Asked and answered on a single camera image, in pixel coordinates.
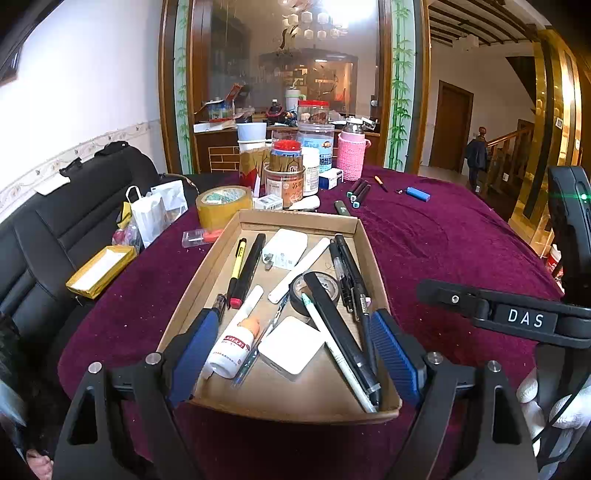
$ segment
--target ceiling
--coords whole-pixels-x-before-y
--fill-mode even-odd
[[[431,41],[451,47],[469,34],[481,46],[533,41],[545,19],[532,12],[524,0],[435,0],[428,8]]]

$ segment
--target yellow highlighter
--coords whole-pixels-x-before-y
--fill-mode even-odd
[[[232,270],[232,276],[230,277],[230,283],[228,284],[228,293],[226,294],[226,306],[230,308],[230,299],[232,298],[232,292],[238,281],[240,270],[242,268],[242,259],[244,258],[244,252],[246,250],[246,238],[241,238],[238,242],[238,248],[236,249],[236,261],[234,262],[234,269]]]

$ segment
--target white charger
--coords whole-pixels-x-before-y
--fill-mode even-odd
[[[322,345],[324,337],[318,330],[295,317],[286,317],[258,349],[265,363],[295,381]]]

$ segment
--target cardboard tray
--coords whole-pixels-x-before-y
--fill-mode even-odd
[[[258,233],[265,233],[267,241],[279,228],[288,228],[308,234],[308,253],[320,238],[342,233],[358,262],[359,269],[372,299],[371,311],[389,309],[382,277],[374,253],[361,221],[354,217],[323,213],[277,212],[240,210],[228,223],[201,266],[189,283],[158,346],[162,352],[178,333],[185,332],[204,307],[210,307],[218,293],[226,293],[234,265],[238,240],[245,237],[247,253]],[[324,271],[335,277],[328,249],[312,266],[313,271]],[[256,316],[263,329],[275,315],[277,305],[267,295],[285,277],[287,270],[273,267],[265,271],[262,261],[256,269],[251,289],[260,285],[264,294],[251,316]],[[359,343],[359,333],[351,314],[339,301],[339,311],[349,330]],[[227,310],[219,335],[237,310]],[[288,303],[280,321],[292,315],[304,320]],[[296,381],[290,381],[263,361],[257,361],[244,383],[231,388],[231,380],[213,374],[208,380],[199,378],[193,391],[192,403],[227,413],[264,420],[293,421],[298,423],[373,423],[398,416],[401,400],[388,373],[378,359],[378,379],[382,385],[382,407],[375,414],[365,413],[342,377],[330,352],[321,348]]]

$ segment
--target small box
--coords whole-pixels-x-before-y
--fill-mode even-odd
[[[335,188],[343,182],[343,171],[340,168],[331,168],[318,175],[318,187],[323,190]]]
[[[252,207],[255,210],[283,210],[283,199],[271,193],[258,199],[253,198]]]

